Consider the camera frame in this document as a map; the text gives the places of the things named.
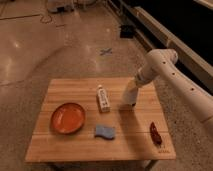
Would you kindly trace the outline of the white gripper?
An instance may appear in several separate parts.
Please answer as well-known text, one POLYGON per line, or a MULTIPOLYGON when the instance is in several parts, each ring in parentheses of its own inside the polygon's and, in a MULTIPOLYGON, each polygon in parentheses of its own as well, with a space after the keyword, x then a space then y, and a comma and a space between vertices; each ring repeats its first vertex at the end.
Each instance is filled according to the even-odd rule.
POLYGON ((134 80, 130 80, 125 87, 125 90, 122 95, 122 101, 124 104, 131 105, 132 107, 136 106, 138 96, 138 86, 134 80))

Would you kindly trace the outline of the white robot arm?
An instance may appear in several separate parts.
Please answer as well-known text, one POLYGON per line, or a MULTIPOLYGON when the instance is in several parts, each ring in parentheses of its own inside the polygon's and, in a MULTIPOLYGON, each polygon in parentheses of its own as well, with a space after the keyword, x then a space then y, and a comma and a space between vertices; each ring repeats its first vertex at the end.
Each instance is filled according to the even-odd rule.
POLYGON ((174 49, 153 49, 146 63, 130 80, 123 92, 122 104, 134 106, 139 88, 151 83, 157 76, 166 80, 194 112, 197 119, 213 136, 213 96, 185 76, 176 66, 178 54, 174 49))

